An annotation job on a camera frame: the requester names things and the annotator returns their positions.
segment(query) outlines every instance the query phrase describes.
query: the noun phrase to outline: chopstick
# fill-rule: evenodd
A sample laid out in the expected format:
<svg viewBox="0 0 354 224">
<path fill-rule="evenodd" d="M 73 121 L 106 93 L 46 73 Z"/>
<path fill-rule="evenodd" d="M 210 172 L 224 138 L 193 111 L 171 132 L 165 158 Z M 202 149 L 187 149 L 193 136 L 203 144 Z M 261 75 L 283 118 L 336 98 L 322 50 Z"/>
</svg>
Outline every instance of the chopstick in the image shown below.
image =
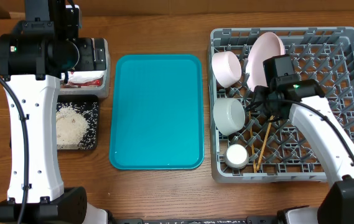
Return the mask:
<svg viewBox="0 0 354 224">
<path fill-rule="evenodd" d="M 253 137 L 253 126 L 250 127 L 250 139 Z M 254 155 L 254 143 L 251 144 L 251 155 Z M 256 159 L 253 161 L 254 173 L 257 173 Z"/>
<path fill-rule="evenodd" d="M 264 142 L 263 142 L 263 147 L 261 148 L 261 153 L 260 153 L 259 159 L 258 159 L 257 170 L 259 170 L 259 168 L 261 166 L 261 160 L 263 159 L 264 149 L 265 149 L 266 141 L 268 139 L 269 130 L 271 129 L 271 125 L 272 125 L 272 123 L 269 123 L 268 128 L 266 130 L 266 134 L 265 134 L 265 138 L 264 138 Z"/>
</svg>

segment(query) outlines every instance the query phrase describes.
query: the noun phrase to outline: dish rack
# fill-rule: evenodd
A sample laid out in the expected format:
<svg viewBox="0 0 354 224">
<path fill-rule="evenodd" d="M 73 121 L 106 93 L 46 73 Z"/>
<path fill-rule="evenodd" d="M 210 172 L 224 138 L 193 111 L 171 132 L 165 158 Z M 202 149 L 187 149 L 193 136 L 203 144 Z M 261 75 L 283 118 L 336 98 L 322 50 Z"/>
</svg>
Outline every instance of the dish rack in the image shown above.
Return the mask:
<svg viewBox="0 0 354 224">
<path fill-rule="evenodd" d="M 300 131 L 289 120 L 272 123 L 259 171 L 253 161 L 259 157 L 267 129 L 266 117 L 246 114 L 244 128 L 224 136 L 215 126 L 212 108 L 218 98 L 236 98 L 249 105 L 252 90 L 246 84 L 248 54 L 256 39 L 265 32 L 278 35 L 294 70 L 301 80 L 317 80 L 329 100 L 330 107 L 354 142 L 354 28 L 353 27 L 295 27 L 295 28 L 232 28 L 215 29 L 210 35 L 208 51 L 208 87 L 210 92 L 212 176 L 217 182 L 277 182 L 293 180 L 326 181 L 325 173 Z M 232 51 L 242 65 L 241 80 L 229 88 L 220 86 L 213 74 L 214 53 Z M 250 158 L 244 169 L 231 169 L 223 160 L 229 145 L 241 144 Z M 251 153 L 254 144 L 255 153 Z"/>
</svg>

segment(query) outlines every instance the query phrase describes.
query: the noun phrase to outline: teal tray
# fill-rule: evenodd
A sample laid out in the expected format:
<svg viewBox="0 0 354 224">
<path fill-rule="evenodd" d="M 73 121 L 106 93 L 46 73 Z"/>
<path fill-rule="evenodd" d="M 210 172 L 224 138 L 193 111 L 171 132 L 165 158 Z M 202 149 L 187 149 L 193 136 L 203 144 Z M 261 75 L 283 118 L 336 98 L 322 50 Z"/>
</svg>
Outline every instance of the teal tray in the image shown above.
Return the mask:
<svg viewBox="0 0 354 224">
<path fill-rule="evenodd" d="M 117 62 L 109 159 L 122 170 L 194 169 L 203 162 L 197 57 L 127 55 Z"/>
</svg>

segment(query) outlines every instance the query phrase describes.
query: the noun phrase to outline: white cup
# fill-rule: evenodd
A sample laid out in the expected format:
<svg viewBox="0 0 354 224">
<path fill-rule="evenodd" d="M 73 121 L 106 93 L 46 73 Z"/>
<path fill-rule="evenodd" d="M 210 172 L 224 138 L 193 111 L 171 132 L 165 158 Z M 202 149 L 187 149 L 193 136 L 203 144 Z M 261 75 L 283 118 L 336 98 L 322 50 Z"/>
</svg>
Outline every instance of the white cup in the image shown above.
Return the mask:
<svg viewBox="0 0 354 224">
<path fill-rule="evenodd" d="M 233 144 L 224 153 L 224 161 L 228 167 L 242 169 L 249 162 L 249 154 L 243 146 Z"/>
<path fill-rule="evenodd" d="M 239 59 L 230 51 L 215 53 L 212 58 L 212 68 L 216 80 L 225 88 L 239 81 L 241 77 Z"/>
<path fill-rule="evenodd" d="M 245 109 L 237 99 L 219 98 L 214 102 L 213 118 L 218 130 L 228 136 L 245 125 Z"/>
</svg>

